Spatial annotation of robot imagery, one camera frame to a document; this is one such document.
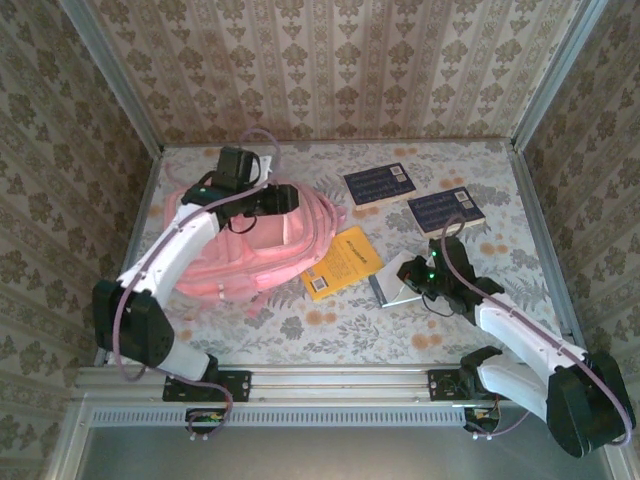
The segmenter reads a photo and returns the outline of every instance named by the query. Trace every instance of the book cover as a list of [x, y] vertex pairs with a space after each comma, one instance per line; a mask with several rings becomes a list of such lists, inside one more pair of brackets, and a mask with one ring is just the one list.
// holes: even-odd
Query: book cover
[[369, 283], [381, 308], [420, 300], [420, 294], [412, 291], [398, 278], [398, 270], [402, 264], [414, 258], [415, 254], [403, 250], [378, 273], [369, 276]]
[[344, 176], [356, 210], [413, 198], [416, 187], [400, 163]]
[[[409, 208], [418, 222], [422, 235], [426, 238], [440, 237], [447, 220], [457, 213], [466, 219], [467, 227], [481, 224], [486, 220], [465, 187], [409, 200]], [[450, 232], [455, 232], [459, 226], [460, 224], [451, 225]]]
[[325, 257], [300, 277], [316, 301], [377, 272], [383, 265], [362, 228], [356, 226], [333, 237]]

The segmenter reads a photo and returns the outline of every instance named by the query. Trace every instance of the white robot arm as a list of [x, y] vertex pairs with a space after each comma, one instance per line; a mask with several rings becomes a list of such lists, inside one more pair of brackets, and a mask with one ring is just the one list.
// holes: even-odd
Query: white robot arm
[[576, 457], [622, 434], [629, 438], [635, 417], [618, 365], [608, 353], [589, 353], [535, 323], [500, 285], [476, 277], [457, 237], [431, 240], [429, 246], [433, 266], [419, 256], [404, 263], [398, 277], [426, 298], [445, 297], [453, 312], [510, 350], [484, 347], [463, 357], [456, 387], [470, 398], [499, 395], [516, 402], [544, 421], [560, 446]]
[[171, 224], [148, 252], [115, 282], [101, 280], [94, 287], [100, 347], [114, 349], [118, 320], [122, 355], [189, 381], [216, 381], [217, 359], [181, 342], [162, 308], [185, 268], [232, 217], [276, 215], [298, 207], [293, 186], [267, 184], [270, 165], [271, 157], [222, 149], [217, 170], [187, 190]]

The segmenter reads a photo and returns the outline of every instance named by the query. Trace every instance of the patterned wallpaper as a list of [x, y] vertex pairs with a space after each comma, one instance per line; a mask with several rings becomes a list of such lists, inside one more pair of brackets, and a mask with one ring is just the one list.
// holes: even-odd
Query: patterned wallpaper
[[[640, 413], [640, 1], [610, 1], [525, 149], [588, 344]], [[634, 437], [640, 452], [640, 437]]]
[[88, 0], [164, 143], [511, 136], [577, 0]]
[[36, 478], [150, 160], [55, 1], [0, 2], [0, 478]]

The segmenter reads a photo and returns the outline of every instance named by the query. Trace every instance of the table surface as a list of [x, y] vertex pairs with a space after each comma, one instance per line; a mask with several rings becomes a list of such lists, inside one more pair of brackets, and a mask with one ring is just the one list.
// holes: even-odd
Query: table surface
[[[273, 152], [268, 146], [251, 149]], [[400, 161], [419, 196], [466, 186], [487, 217], [486, 225], [461, 233], [476, 274], [503, 285], [525, 312], [558, 333], [510, 151], [503, 140], [301, 143], [283, 145], [282, 162], [290, 179], [305, 182], [345, 206], [348, 215], [342, 229], [361, 225], [385, 262], [403, 249], [426, 254], [427, 242], [406, 201], [355, 211], [344, 174]], [[138, 257], [163, 230], [168, 195], [215, 168], [218, 153], [214, 147], [165, 150]], [[246, 314], [249, 308], [250, 304], [230, 303], [203, 307], [197, 298], [174, 290], [165, 312], [179, 338], [217, 356], [223, 365], [457, 363], [482, 346], [500, 346], [463, 317], [440, 317], [421, 302], [380, 309], [366, 279], [313, 302], [296, 278], [274, 289], [254, 318]], [[432, 308], [449, 311], [441, 299]]]

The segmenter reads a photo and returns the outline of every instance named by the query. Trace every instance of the metal bracket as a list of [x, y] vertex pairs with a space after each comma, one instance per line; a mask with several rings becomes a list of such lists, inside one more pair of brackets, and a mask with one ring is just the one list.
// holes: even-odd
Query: metal bracket
[[[234, 403], [248, 402], [252, 374], [248, 370], [222, 370], [217, 383], [231, 393]], [[167, 377], [162, 391], [164, 402], [224, 402], [224, 394], [206, 387], [194, 387]]]

